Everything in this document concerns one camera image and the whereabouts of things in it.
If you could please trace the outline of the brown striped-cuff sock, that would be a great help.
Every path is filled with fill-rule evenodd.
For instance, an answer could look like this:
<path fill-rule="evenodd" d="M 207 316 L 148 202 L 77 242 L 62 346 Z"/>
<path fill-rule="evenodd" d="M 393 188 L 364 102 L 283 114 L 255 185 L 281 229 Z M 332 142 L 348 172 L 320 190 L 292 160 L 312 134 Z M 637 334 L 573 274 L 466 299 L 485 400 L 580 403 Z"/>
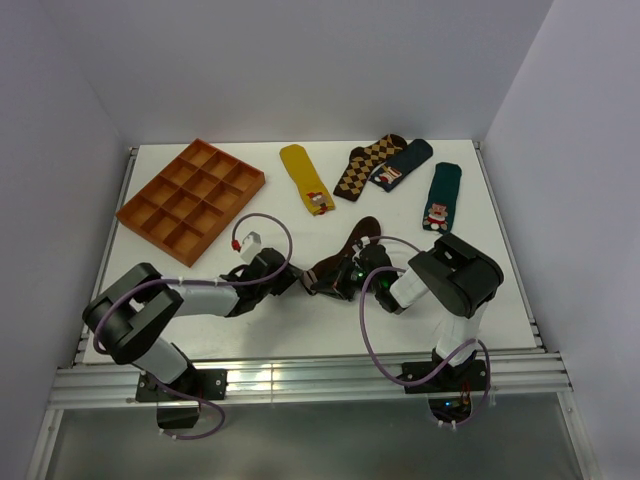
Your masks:
<path fill-rule="evenodd" d="M 381 226 L 375 217 L 366 216 L 360 219 L 348 235 L 343 247 L 337 253 L 318 261 L 313 267 L 303 272 L 300 281 L 306 292 L 310 295 L 316 295 L 317 292 L 312 289 L 312 286 L 333 271 L 345 256 L 354 255 L 356 253 L 354 247 L 357 241 L 363 237 L 372 238 L 380 235 Z"/>

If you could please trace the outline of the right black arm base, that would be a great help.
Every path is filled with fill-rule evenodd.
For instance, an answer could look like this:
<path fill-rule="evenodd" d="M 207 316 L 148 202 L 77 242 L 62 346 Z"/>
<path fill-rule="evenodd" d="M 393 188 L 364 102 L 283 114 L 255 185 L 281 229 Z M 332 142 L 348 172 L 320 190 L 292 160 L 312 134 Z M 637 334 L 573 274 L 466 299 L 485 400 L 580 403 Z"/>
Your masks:
<path fill-rule="evenodd" d="M 457 367 L 446 366 L 423 382 L 436 363 L 405 362 L 397 380 L 407 395 L 426 395 L 428 407 L 439 428 L 456 430 L 489 404 L 491 368 L 485 360 L 471 359 Z"/>

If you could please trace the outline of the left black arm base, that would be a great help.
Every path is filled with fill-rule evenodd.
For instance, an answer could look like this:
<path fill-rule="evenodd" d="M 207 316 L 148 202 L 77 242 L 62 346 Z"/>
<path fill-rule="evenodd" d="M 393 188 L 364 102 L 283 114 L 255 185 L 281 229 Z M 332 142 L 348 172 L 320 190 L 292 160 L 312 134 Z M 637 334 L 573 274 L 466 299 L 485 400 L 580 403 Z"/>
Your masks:
<path fill-rule="evenodd" d="M 224 400 L 227 389 L 225 369 L 191 369 L 172 384 L 160 384 L 150 374 L 141 374 L 135 393 L 135 402 L 156 406 L 156 423 L 162 433 L 177 439 L 205 438 L 220 431 L 226 414 L 217 401 Z M 188 434 L 203 417 L 205 410 L 218 414 L 218 423 L 209 432 Z"/>

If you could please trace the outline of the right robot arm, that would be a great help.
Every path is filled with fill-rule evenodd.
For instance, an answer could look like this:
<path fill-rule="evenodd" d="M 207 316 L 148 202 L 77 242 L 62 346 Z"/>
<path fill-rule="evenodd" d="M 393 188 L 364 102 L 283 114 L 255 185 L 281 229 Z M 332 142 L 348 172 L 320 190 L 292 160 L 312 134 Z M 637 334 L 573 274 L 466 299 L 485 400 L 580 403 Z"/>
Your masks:
<path fill-rule="evenodd" d="M 449 233 L 427 251 L 417 250 L 405 270 L 393 266 L 377 237 L 347 243 L 339 254 L 302 275 L 311 295 L 351 301 L 357 292 L 371 293 L 383 310 L 400 314 L 430 295 L 444 309 L 444 330 L 434 349 L 435 383 L 452 390 L 468 374 L 475 357 L 484 311 L 504 281 L 500 266 L 489 256 Z"/>

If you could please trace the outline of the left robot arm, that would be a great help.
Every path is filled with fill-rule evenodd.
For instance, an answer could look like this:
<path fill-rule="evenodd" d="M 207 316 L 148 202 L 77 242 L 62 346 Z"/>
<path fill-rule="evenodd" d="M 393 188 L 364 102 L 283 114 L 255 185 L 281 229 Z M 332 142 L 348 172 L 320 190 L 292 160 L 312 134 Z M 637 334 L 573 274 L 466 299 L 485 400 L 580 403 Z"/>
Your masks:
<path fill-rule="evenodd" d="M 183 399 L 193 391 L 195 375 L 188 357 L 161 337 L 168 323 L 174 317 L 243 315 L 302 274 L 273 248 L 212 281 L 166 279 L 143 262 L 91 301 L 82 318 L 115 363 L 152 374 L 170 398 Z"/>

